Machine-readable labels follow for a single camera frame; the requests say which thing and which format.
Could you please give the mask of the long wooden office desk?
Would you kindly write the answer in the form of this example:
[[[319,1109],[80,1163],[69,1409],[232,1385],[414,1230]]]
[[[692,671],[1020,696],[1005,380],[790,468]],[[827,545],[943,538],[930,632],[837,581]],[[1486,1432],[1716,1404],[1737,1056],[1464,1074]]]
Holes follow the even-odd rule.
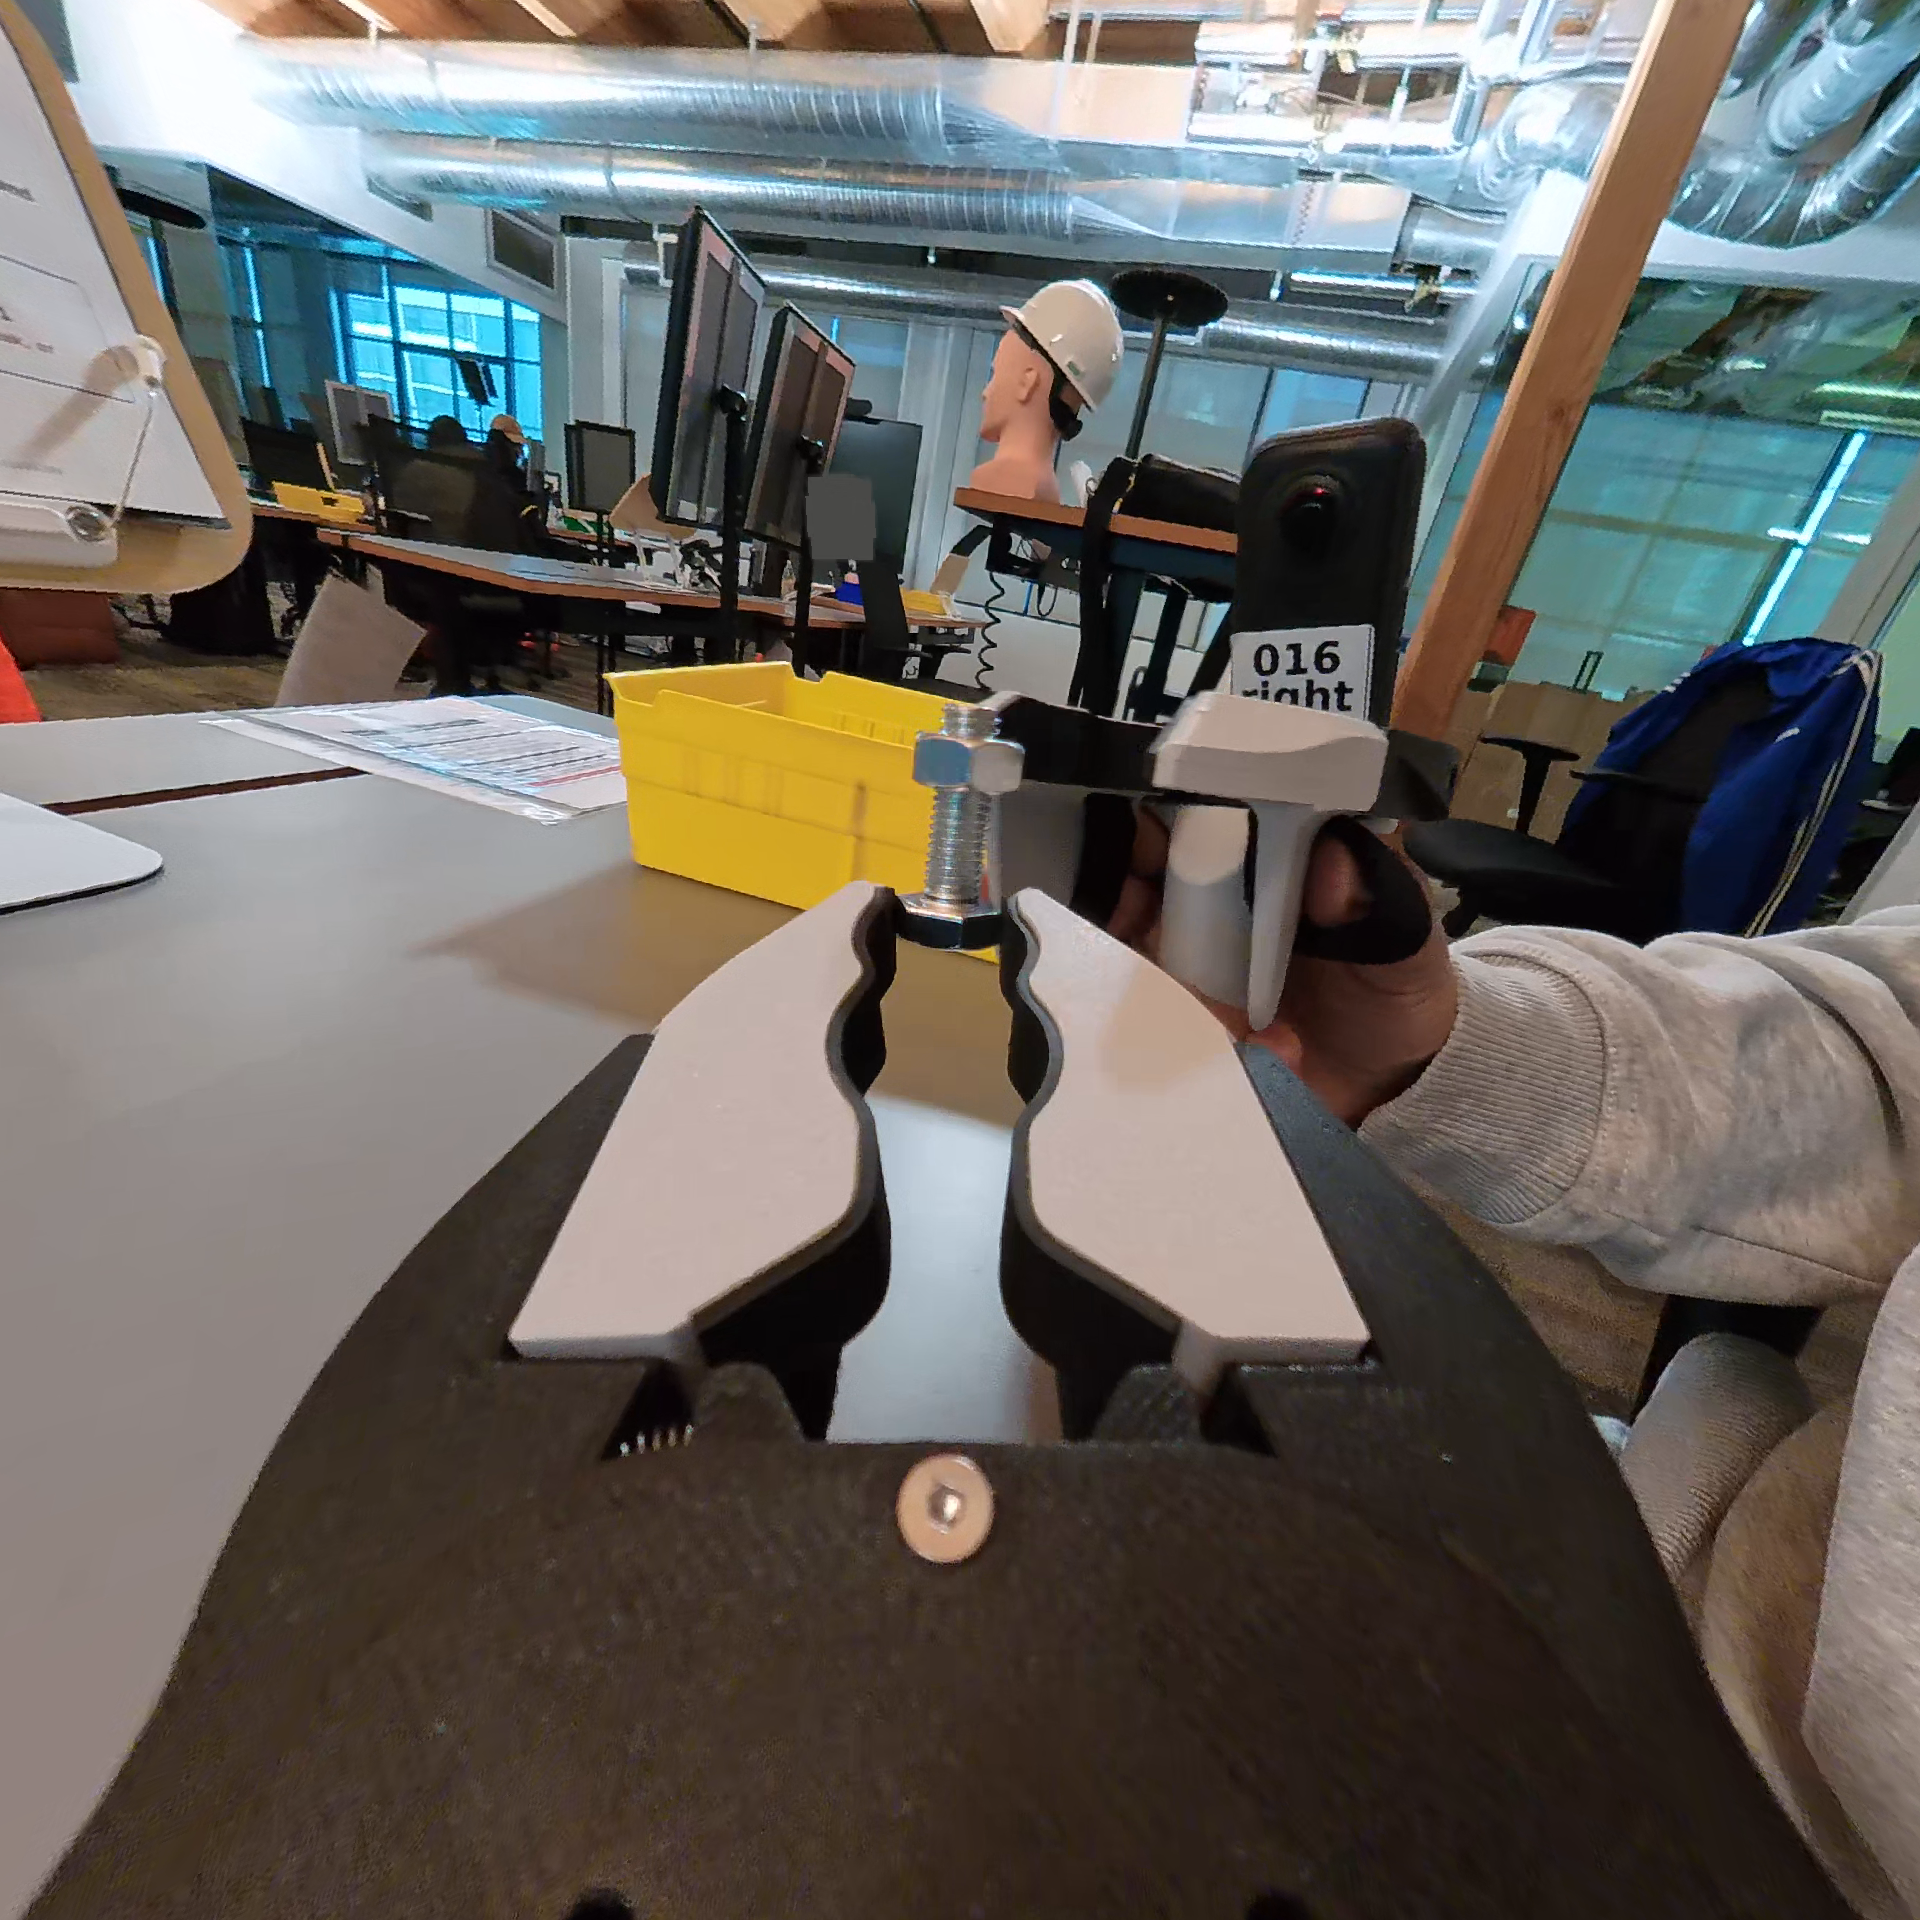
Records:
[[[984,614],[898,614],[905,632],[878,632],[878,601],[790,601],[769,591],[702,591],[702,586],[672,586],[645,581],[643,569],[586,563],[586,559],[528,559],[528,553],[493,553],[466,545],[418,545],[387,538],[362,521],[314,515],[294,502],[254,499],[254,532],[304,532],[308,547],[326,547],[353,581],[376,569],[385,581],[404,581],[404,591],[441,591],[441,599],[517,599],[528,607],[535,638],[593,638],[596,671],[608,673],[612,657],[645,638],[665,644],[680,666],[735,666],[735,657],[769,657],[790,638],[802,638],[802,657],[858,671],[878,650],[930,650],[949,657],[970,648],[989,617]]]

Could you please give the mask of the white paper card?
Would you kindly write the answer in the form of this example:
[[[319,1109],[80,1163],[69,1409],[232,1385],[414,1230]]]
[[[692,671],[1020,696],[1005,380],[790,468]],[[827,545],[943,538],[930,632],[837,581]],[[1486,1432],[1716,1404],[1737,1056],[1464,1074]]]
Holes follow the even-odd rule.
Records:
[[[365,586],[346,581],[346,574],[326,574],[274,709],[362,709],[362,704],[387,704],[404,666],[422,648],[422,627],[404,617],[398,607],[387,607],[385,599],[375,599]]]

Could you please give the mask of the grey desk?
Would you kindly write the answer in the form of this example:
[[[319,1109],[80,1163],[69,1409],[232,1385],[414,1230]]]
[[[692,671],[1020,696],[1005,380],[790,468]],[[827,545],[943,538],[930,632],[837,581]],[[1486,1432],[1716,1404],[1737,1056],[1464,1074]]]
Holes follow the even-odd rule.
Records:
[[[404,1252],[786,903],[346,775],[97,814],[3,918],[3,1912],[151,1710],[304,1393]]]

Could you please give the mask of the wooden pillar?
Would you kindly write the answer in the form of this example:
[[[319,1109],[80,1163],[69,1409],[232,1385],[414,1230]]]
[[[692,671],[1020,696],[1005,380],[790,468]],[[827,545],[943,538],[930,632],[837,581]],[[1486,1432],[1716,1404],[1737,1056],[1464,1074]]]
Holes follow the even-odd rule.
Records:
[[[1510,380],[1391,683],[1391,724],[1441,736],[1517,581],[1644,253],[1745,25],[1737,0],[1666,0],[1619,94],[1585,205]]]

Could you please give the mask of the silver hex bolt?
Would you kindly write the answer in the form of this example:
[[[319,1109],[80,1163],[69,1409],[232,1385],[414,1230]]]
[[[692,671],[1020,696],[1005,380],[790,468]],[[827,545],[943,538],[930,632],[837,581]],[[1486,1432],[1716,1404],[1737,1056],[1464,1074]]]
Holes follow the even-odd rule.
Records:
[[[998,736],[992,709],[949,704],[930,736]],[[1005,903],[992,894],[992,830],[998,802],[963,791],[928,791],[928,862],[924,888],[893,897],[893,926],[914,949],[984,952],[998,944]]]

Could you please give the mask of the blue jacket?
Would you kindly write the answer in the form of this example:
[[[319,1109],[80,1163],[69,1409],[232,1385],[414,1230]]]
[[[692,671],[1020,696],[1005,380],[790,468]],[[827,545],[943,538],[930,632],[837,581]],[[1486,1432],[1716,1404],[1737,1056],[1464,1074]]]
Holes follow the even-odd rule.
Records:
[[[1809,920],[1878,755],[1882,650],[1729,644],[1623,712],[1559,848],[1612,894],[1578,926],[1769,938]]]

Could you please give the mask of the wooden standing desk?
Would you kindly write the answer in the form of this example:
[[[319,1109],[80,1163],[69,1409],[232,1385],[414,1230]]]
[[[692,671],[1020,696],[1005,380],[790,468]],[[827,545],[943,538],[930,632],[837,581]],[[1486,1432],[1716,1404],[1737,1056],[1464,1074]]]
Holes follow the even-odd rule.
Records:
[[[1156,724],[1181,709],[1169,671],[1186,614],[1237,599],[1237,532],[1172,521],[1130,502],[1138,474],[1118,474],[1115,502],[1047,502],[958,487],[956,502],[989,521],[992,574],[1043,574],[1043,559],[1075,559],[1079,650],[1069,671],[1069,709]]]

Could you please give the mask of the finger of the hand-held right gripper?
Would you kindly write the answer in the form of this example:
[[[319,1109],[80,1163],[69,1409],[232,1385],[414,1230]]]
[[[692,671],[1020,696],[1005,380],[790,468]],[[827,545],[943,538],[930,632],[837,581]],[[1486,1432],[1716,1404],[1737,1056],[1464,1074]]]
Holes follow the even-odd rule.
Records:
[[[1169,830],[1156,958],[1264,1030],[1302,938],[1311,843],[1385,794],[1386,736],[1321,709],[1196,690],[1169,724],[1124,724],[1035,696],[992,696],[1020,784],[989,831],[989,888],[1110,920],[1098,888],[1130,872],[1138,815]]]

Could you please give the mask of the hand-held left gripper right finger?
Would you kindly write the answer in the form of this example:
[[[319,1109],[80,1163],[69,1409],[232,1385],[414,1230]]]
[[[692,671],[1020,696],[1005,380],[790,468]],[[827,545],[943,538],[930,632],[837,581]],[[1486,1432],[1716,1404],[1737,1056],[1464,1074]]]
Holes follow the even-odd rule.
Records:
[[[1237,1034],[1043,888],[1005,903],[1009,1190],[998,1300],[1093,1437],[1130,1372],[1201,1404],[1242,1365],[1355,1365],[1355,1291]]]

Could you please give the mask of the laminated paper sheet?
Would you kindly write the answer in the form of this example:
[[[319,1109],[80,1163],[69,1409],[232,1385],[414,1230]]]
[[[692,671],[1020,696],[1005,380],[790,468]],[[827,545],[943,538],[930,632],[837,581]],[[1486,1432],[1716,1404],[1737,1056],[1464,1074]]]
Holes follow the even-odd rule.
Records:
[[[205,724],[531,822],[623,805],[620,747],[608,736],[477,696],[239,709],[205,712]]]

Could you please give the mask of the mannequin head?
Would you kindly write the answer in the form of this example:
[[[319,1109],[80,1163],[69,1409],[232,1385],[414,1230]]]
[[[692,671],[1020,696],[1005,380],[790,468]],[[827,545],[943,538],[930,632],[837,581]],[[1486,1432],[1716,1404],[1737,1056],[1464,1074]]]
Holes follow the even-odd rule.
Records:
[[[1075,421],[1075,400],[1061,382],[1061,367],[1020,334],[1005,330],[998,352],[992,352],[992,373],[984,391],[984,421],[975,439],[989,444],[989,455],[970,468],[970,491],[1005,491],[1005,499],[1035,499],[1035,502],[1061,502],[1061,412],[1056,400],[1067,400],[1067,419]]]

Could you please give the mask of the white hard hat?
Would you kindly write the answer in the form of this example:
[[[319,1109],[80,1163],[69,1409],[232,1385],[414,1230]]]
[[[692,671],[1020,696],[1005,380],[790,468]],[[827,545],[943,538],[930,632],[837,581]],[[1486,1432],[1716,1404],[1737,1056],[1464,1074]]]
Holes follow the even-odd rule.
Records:
[[[1075,412],[1098,412],[1124,367],[1118,306],[1098,282],[1047,282],[1005,323],[1056,362]]]

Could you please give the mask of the black office chair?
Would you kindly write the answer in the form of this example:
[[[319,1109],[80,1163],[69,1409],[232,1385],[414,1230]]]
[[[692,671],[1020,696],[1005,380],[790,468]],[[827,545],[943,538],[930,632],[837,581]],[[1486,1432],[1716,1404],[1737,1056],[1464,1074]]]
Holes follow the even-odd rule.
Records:
[[[1474,920],[1517,920],[1517,926],[1585,926],[1633,938],[1633,888],[1632,888],[1632,856],[1619,848],[1612,815],[1568,822],[1559,841],[1538,841],[1538,805],[1549,794],[1549,775],[1568,766],[1568,747],[1527,738],[1527,736],[1486,736],[1499,754],[1517,754],[1517,822],[1410,822],[1403,856],[1453,888],[1453,912],[1441,918],[1447,938],[1464,938]]]

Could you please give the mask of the black pole with disc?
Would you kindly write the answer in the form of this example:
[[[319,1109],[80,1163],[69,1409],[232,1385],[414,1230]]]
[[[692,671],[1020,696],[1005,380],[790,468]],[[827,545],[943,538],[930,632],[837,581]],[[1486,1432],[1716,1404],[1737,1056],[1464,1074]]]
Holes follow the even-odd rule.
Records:
[[[1148,323],[1148,367],[1141,367],[1141,393],[1138,393],[1138,419],[1124,435],[1124,462],[1141,455],[1148,439],[1148,419],[1150,419],[1150,393],[1156,393],[1156,373],[1165,373],[1165,345],[1169,334],[1201,334],[1209,323],[1219,323],[1230,315],[1230,295],[1186,270],[1124,270],[1110,282],[1110,303]]]

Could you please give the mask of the person's right forearm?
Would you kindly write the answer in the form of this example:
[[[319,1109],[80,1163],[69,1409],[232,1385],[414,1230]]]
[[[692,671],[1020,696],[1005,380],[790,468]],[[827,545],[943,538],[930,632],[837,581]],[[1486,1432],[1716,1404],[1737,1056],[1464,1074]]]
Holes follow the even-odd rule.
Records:
[[[1920,912],[1644,949],[1499,926],[1359,1141],[1486,1230],[1682,1300],[1839,1306],[1920,1235]]]

